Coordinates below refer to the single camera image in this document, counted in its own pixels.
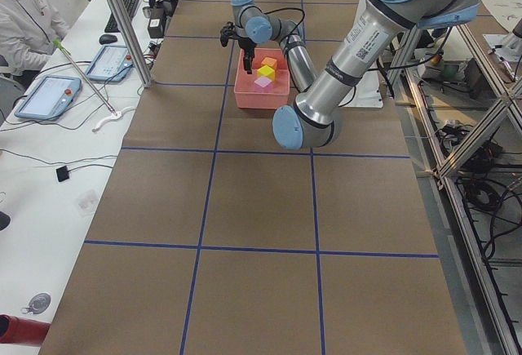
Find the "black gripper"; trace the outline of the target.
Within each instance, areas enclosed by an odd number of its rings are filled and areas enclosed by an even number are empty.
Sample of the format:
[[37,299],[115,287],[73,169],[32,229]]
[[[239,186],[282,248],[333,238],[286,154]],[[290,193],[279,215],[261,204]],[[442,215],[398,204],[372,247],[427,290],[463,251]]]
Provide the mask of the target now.
[[244,51],[243,67],[247,74],[252,74],[252,63],[255,57],[257,44],[247,36],[242,36],[238,32],[236,25],[229,21],[220,30],[219,41],[222,47],[226,47],[230,41],[237,41],[240,48]]

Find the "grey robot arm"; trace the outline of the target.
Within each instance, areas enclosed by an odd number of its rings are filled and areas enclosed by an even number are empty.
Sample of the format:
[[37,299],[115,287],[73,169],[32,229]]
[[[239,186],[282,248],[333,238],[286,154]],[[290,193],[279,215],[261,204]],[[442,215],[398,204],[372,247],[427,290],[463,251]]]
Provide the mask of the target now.
[[257,45],[279,44],[300,92],[293,104],[274,113],[273,135],[285,149],[318,148],[337,139],[342,129],[339,105],[398,33],[470,22],[479,1],[365,0],[365,10],[321,72],[311,62],[298,25],[269,16],[254,0],[230,0],[233,20],[222,28],[220,41],[223,46],[239,42],[246,70]]

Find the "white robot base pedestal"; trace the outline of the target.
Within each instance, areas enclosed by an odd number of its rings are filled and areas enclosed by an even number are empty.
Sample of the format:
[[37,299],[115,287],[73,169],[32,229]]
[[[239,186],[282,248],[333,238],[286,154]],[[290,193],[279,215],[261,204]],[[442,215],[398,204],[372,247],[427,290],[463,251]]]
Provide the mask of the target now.
[[340,107],[381,109],[383,98],[380,90],[379,72],[372,66],[358,84],[341,100]]

